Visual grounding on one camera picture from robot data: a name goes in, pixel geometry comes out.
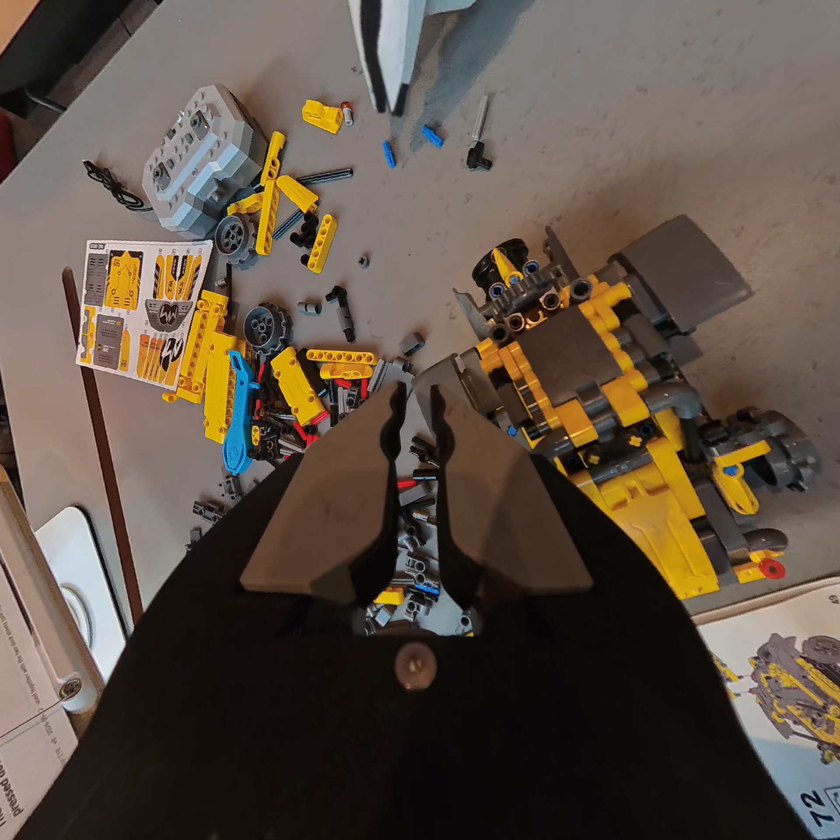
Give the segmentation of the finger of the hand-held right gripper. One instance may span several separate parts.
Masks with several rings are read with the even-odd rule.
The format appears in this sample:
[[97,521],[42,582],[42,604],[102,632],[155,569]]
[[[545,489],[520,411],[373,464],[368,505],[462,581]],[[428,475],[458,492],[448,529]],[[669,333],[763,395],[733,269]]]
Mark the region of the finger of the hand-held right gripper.
[[475,1],[384,1],[384,84],[387,107],[401,117],[413,77],[424,21],[461,12]]
[[394,112],[395,65],[393,1],[349,1],[360,66],[377,112]]

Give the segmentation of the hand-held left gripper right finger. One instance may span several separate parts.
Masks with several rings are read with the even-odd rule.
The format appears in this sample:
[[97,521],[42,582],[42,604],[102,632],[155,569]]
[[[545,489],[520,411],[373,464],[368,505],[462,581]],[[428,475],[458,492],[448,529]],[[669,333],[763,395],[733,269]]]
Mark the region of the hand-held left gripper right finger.
[[588,592],[593,579],[536,462],[444,385],[431,388],[441,582],[460,606]]

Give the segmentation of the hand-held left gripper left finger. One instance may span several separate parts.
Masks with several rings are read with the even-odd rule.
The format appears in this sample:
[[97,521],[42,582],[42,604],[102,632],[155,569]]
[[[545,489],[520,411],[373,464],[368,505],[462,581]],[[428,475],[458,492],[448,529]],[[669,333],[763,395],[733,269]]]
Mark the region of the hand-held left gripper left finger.
[[240,577],[250,592],[367,605],[396,568],[405,384],[389,384],[287,463],[291,478]]

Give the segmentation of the short yellow toy beam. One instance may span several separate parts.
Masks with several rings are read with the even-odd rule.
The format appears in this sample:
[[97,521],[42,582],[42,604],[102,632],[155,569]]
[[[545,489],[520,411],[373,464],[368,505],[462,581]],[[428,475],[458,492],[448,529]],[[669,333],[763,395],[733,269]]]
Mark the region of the short yellow toy beam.
[[333,244],[334,237],[338,230],[338,221],[335,216],[327,213],[323,216],[320,227],[309,250],[309,256],[305,266],[313,274],[322,273]]

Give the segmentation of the toy brick instruction booklet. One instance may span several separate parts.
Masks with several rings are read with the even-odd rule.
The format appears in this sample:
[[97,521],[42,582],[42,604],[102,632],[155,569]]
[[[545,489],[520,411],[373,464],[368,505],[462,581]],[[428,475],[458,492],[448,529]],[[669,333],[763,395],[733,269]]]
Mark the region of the toy brick instruction booklet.
[[697,624],[772,781],[812,838],[838,838],[838,595]]

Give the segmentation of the grey desk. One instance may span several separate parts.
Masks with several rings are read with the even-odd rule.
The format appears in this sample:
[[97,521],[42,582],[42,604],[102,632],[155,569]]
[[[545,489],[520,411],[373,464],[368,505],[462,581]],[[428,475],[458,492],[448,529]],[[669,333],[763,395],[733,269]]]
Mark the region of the grey desk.
[[[21,132],[38,142],[2,184],[2,373],[33,528],[86,509],[129,609],[61,273],[81,283],[89,239],[175,239],[115,203],[82,162],[141,193],[143,165],[188,97],[222,83],[287,136],[283,172],[354,171],[318,189],[339,222],[320,275],[286,237],[234,274],[238,332],[247,310],[275,301],[297,345],[341,348],[335,305],[297,312],[341,285],[356,345],[394,358],[418,332],[422,371],[472,345],[453,291],[477,294],[473,266],[501,241],[523,238],[541,257],[551,225],[590,273],[690,216],[753,294],[699,326],[687,378],[715,417],[787,415],[824,468],[809,492],[762,496],[762,525],[791,541],[786,578],[686,606],[838,574],[838,2],[479,2],[428,19],[421,44],[405,116],[390,119],[371,106],[346,2],[134,2],[50,93],[66,113],[32,112]],[[487,93],[493,167],[470,171]],[[351,102],[353,126],[305,123],[309,99]]]

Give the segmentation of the small yellow toy panel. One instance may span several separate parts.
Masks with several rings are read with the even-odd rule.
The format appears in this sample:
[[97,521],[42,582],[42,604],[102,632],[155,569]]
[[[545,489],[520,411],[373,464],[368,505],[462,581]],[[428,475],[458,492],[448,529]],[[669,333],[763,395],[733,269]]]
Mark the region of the small yellow toy panel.
[[354,125],[354,111],[349,101],[342,101],[334,107],[309,99],[301,108],[301,117],[305,123],[330,134],[338,133],[344,125]]

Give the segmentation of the pile of loose toy bricks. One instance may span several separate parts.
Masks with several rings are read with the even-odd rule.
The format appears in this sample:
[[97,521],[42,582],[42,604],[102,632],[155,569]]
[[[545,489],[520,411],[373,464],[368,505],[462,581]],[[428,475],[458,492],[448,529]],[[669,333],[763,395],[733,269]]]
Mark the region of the pile of loose toy bricks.
[[[296,350],[288,346],[270,358],[270,370],[268,381],[251,398],[248,455],[285,460],[254,492],[255,500],[240,501],[232,513],[219,515],[220,523],[198,540],[154,598],[143,621],[163,622],[168,638],[184,632],[191,623],[188,616],[208,605],[213,592],[267,594],[247,591],[240,577],[291,479],[287,463],[305,455],[384,386],[405,384],[407,402],[410,396],[421,395],[420,379],[404,371],[403,360],[390,362],[355,348]],[[471,637],[476,631],[474,613],[456,612],[448,596],[444,616],[428,621],[445,588],[437,555],[422,552],[423,525],[414,514],[436,505],[437,492],[427,485],[437,480],[438,454],[421,437],[413,439],[411,452],[419,460],[411,476],[400,476],[399,456],[395,462],[399,498],[395,572],[386,588],[362,605],[368,610],[367,632],[373,634],[392,623],[396,628]]]

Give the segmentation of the blue curved toy panel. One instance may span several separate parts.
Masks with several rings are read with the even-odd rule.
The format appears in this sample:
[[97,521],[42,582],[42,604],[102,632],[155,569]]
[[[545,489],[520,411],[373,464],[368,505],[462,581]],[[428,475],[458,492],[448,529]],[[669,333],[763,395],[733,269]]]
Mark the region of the blue curved toy panel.
[[234,403],[230,422],[222,444],[223,461],[231,476],[246,472],[252,463],[251,448],[251,398],[256,397],[259,384],[255,374],[242,353],[231,350],[228,353],[231,371],[234,373]]

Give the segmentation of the yellow toy brick vehicle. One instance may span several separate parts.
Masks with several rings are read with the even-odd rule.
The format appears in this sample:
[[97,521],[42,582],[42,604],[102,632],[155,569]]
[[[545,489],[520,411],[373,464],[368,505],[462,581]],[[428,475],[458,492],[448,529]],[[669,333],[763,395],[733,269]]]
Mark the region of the yellow toy brick vehicle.
[[457,293],[478,339],[455,358],[472,405],[570,479],[680,600],[778,581],[789,540],[755,524],[757,491],[809,490],[822,464],[786,415],[714,418],[683,372],[699,325],[752,290],[689,216],[581,273],[554,230],[545,263],[510,238]]

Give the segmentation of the long thin yellow toy beam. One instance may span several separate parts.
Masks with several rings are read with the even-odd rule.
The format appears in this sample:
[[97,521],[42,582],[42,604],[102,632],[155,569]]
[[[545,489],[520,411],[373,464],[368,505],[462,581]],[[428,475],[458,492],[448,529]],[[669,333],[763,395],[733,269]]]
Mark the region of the long thin yellow toy beam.
[[274,232],[277,227],[277,209],[280,200],[277,178],[280,173],[280,153],[285,142],[286,135],[282,132],[275,131],[271,134],[266,161],[260,177],[262,204],[256,237],[256,253],[259,256],[269,256],[273,248]]

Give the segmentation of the grey toy battery hub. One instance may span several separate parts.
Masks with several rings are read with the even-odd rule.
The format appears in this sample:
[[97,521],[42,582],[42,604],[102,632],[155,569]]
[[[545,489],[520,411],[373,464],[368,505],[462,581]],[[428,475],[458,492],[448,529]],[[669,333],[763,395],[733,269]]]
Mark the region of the grey toy battery hub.
[[268,139],[223,85],[199,88],[143,166],[142,188],[161,226],[207,239],[263,171]]

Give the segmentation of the grey toy wheel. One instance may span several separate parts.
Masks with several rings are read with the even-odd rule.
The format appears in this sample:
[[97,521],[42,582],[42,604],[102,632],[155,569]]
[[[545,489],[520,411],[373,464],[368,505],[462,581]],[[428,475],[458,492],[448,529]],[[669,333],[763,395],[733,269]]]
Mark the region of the grey toy wheel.
[[256,228],[250,216],[233,213],[215,228],[214,243],[229,264],[243,264],[256,254]]

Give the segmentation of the yellow striped leaflet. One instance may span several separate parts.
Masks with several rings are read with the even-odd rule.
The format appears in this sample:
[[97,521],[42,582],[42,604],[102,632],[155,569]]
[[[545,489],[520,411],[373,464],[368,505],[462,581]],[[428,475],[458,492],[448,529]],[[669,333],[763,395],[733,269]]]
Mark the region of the yellow striped leaflet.
[[88,240],[76,363],[173,391],[213,250],[210,239]]

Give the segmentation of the clipboard with instruction sheet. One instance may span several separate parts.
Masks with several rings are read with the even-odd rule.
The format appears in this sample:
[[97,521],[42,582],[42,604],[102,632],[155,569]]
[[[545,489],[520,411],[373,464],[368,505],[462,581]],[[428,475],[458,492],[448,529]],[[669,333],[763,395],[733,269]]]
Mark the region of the clipboard with instruction sheet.
[[78,745],[98,672],[1,469],[1,835],[14,838]]

